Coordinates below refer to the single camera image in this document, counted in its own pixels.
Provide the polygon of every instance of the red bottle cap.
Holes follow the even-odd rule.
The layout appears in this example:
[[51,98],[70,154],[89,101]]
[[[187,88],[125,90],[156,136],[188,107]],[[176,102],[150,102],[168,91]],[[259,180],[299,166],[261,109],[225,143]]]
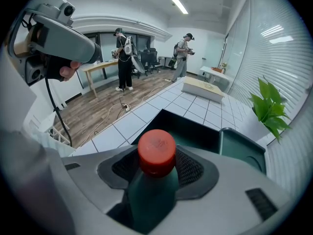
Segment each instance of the red bottle cap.
[[152,177],[166,176],[175,166],[175,151],[175,140],[166,131],[146,132],[138,142],[142,171]]

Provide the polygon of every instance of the wooden floor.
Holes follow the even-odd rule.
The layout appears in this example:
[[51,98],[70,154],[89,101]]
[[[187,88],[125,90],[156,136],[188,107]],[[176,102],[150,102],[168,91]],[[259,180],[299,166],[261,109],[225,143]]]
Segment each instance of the wooden floor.
[[[154,88],[162,86],[162,83],[162,88],[154,90],[149,96],[145,97],[144,100],[171,85],[172,82],[166,82],[164,79],[171,79],[174,71],[170,69],[160,69],[160,71],[161,72],[156,72],[154,70],[152,74],[148,73],[148,76],[141,75],[139,79],[133,76],[134,90],[125,91],[125,95],[121,97],[122,103],[131,106],[139,104],[145,95],[149,94]],[[97,88],[98,99],[95,98],[92,91],[81,95],[70,101],[67,104],[67,108],[60,112],[63,121],[70,127],[69,133],[72,137],[72,145],[74,148],[79,147],[90,132],[107,117],[111,106],[120,103],[119,97],[123,95],[123,92],[117,92],[115,90],[117,86],[118,80]],[[111,109],[109,117],[96,131],[100,132],[113,123],[120,110],[121,106],[114,106]],[[55,126],[58,130],[62,130],[59,120],[57,120]],[[91,140],[97,132],[92,133],[87,141]]]

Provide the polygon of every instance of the office chair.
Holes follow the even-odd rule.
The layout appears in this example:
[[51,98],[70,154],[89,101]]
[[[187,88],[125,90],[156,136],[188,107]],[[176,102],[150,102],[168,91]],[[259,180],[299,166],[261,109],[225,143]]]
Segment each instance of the office chair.
[[151,65],[152,65],[151,69],[159,72],[158,68],[156,68],[156,65],[160,65],[160,62],[157,61],[157,51],[155,48],[150,49],[150,55],[151,55]]
[[135,72],[135,66],[134,65],[132,65],[132,75],[135,75],[135,76],[137,76],[137,78],[139,79],[139,77],[140,77],[140,72]]
[[144,69],[145,69],[145,74],[147,75],[147,71],[149,69],[149,67],[151,66],[151,61],[150,61],[150,54],[147,51],[144,51],[140,54],[140,62],[142,63]]

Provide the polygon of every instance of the cardboard box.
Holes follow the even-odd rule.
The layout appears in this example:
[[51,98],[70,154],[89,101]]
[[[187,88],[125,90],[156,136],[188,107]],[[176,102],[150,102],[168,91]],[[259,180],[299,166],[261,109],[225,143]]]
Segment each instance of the cardboard box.
[[216,85],[209,84],[188,76],[185,78],[182,91],[193,95],[202,96],[218,103],[221,103],[222,98],[224,97],[223,92]]

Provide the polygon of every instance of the gray shirt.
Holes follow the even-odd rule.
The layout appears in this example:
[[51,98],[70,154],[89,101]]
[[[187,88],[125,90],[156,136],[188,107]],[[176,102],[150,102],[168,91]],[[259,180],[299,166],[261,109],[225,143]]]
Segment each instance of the gray shirt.
[[[177,48],[181,48],[181,49],[186,49],[188,47],[188,44],[186,41],[184,40],[180,40],[178,45],[177,45]],[[187,57],[188,56],[188,53],[187,52],[178,52],[177,54],[177,58],[182,58],[182,57]]]

